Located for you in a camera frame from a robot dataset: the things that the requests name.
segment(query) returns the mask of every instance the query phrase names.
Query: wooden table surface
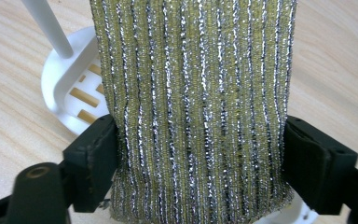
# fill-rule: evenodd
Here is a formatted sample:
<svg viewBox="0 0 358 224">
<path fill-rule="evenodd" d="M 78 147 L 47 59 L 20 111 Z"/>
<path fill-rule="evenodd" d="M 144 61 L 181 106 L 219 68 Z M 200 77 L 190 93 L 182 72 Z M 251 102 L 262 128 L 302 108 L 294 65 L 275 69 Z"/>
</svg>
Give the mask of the wooden table surface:
<svg viewBox="0 0 358 224">
<path fill-rule="evenodd" d="M 67 35 L 93 25 L 87 0 L 49 0 Z M 51 46 L 20 1 L 0 0 L 0 198 L 15 176 L 59 162 L 75 136 L 45 106 L 40 77 Z M 289 114 L 358 152 L 358 1 L 300 0 Z M 345 223 L 318 217 L 315 223 Z M 111 223 L 107 210 L 74 223 Z"/>
</svg>

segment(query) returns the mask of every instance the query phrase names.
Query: white plastic stand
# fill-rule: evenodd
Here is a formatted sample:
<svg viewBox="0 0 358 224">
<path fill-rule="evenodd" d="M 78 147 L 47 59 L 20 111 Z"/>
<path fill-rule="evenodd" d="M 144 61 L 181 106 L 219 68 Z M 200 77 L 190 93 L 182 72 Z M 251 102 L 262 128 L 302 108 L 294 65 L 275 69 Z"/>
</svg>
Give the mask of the white plastic stand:
<svg viewBox="0 0 358 224">
<path fill-rule="evenodd" d="M 66 38 L 46 0 L 22 0 L 54 50 L 42 73 L 42 92 L 48 109 L 71 132 L 80 135 L 97 118 L 108 114 L 100 74 L 94 27 Z"/>
<path fill-rule="evenodd" d="M 281 211 L 260 218 L 255 224 L 310 224 L 313 223 L 318 216 L 315 211 L 310 210 L 296 193 L 292 204 L 283 208 Z"/>
</svg>

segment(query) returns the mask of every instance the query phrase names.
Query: knitted fabric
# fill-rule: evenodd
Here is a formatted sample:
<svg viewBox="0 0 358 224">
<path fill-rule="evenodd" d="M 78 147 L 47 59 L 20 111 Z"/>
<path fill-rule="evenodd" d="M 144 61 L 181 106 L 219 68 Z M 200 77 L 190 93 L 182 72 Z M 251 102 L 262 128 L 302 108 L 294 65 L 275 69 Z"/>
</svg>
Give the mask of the knitted fabric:
<svg viewBox="0 0 358 224">
<path fill-rule="evenodd" d="M 290 203 L 296 0 L 90 0 L 118 129 L 114 219 L 248 223 Z"/>
</svg>

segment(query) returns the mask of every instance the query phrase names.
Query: rectangular slot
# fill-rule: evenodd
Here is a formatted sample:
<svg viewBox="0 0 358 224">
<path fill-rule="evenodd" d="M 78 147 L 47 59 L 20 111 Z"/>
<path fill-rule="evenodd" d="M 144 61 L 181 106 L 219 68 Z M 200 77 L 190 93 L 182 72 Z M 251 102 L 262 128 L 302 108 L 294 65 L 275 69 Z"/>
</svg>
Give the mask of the rectangular slot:
<svg viewBox="0 0 358 224">
<path fill-rule="evenodd" d="M 103 84 L 100 84 L 98 87 L 97 87 L 97 92 L 99 92 L 100 94 L 104 94 L 104 91 L 103 91 Z"/>
<path fill-rule="evenodd" d="M 86 78 L 86 76 L 81 76 L 81 78 L 79 79 L 79 82 L 82 82 L 84 80 L 84 78 Z"/>
<path fill-rule="evenodd" d="M 93 114 L 91 114 L 90 112 L 83 110 L 83 109 L 80 110 L 77 117 L 80 119 L 83 119 L 84 121 L 86 121 L 89 124 L 92 124 L 97 119 L 97 117 L 95 117 Z"/>
<path fill-rule="evenodd" d="M 81 91 L 78 88 L 73 88 L 69 92 L 69 94 L 75 96 L 77 99 L 83 101 L 84 103 L 94 106 L 94 107 L 97 107 L 97 105 L 100 103 L 100 101 L 97 98 L 91 96 L 90 94 L 86 93 L 85 91 Z"/>
<path fill-rule="evenodd" d="M 101 67 L 99 67 L 93 63 L 89 66 L 89 71 L 97 74 L 98 76 L 101 75 Z"/>
</svg>

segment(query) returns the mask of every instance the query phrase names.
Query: clamp jaw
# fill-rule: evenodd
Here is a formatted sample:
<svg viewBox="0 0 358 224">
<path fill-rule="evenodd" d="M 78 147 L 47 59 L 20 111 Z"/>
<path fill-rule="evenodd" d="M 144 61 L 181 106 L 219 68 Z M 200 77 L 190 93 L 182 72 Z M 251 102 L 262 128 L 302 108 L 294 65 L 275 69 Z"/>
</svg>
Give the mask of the clamp jaw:
<svg viewBox="0 0 358 224">
<path fill-rule="evenodd" d="M 358 154 L 307 122 L 289 117 L 282 173 L 320 215 L 338 215 L 342 204 L 358 224 Z M 117 127 L 97 119 L 64 152 L 60 164 L 44 162 L 22 171 L 13 194 L 0 200 L 0 223 L 70 223 L 67 208 L 92 213 L 111 187 L 119 166 Z"/>
</svg>

